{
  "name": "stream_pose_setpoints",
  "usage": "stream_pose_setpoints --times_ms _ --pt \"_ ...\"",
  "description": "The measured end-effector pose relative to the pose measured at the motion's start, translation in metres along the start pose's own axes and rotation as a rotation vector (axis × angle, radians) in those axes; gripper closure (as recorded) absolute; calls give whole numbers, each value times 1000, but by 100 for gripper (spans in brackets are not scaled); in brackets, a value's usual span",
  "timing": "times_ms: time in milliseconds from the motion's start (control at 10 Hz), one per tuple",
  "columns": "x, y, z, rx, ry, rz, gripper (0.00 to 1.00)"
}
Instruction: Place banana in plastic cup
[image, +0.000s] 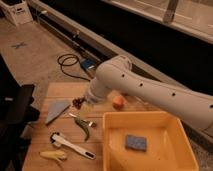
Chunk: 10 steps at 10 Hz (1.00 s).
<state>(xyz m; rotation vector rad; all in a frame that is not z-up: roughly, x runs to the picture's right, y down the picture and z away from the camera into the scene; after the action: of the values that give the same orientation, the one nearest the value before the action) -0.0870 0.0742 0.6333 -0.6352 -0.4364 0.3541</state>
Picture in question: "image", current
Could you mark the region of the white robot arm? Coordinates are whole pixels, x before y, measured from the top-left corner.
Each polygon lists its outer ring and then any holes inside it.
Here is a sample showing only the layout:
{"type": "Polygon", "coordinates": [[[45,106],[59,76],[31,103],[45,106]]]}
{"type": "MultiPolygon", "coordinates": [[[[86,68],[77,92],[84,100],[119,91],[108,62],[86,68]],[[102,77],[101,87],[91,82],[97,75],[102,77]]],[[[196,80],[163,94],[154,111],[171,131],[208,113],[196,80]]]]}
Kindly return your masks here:
{"type": "Polygon", "coordinates": [[[117,90],[156,105],[213,135],[213,96],[142,77],[131,68],[131,60],[123,55],[100,64],[86,89],[86,100],[100,103],[112,90],[117,90]]]}

